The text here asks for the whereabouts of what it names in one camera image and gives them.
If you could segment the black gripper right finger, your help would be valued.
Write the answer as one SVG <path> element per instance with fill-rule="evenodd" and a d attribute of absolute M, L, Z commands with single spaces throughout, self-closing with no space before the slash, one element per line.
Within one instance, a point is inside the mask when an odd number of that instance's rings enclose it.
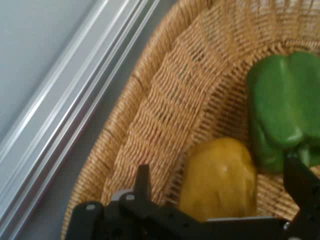
<path fill-rule="evenodd" d="M 296 154 L 284 160 L 283 184 L 286 192 L 310 222 L 320 217 L 320 178 Z"/>

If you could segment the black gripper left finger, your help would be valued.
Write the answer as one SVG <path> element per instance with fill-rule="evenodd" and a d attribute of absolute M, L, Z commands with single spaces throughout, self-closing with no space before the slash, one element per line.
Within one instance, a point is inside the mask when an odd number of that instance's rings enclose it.
<path fill-rule="evenodd" d="M 150 166 L 141 164 L 137 168 L 137 173 L 134 182 L 133 192 L 139 198 L 150 201 L 152 198 L 152 186 Z"/>

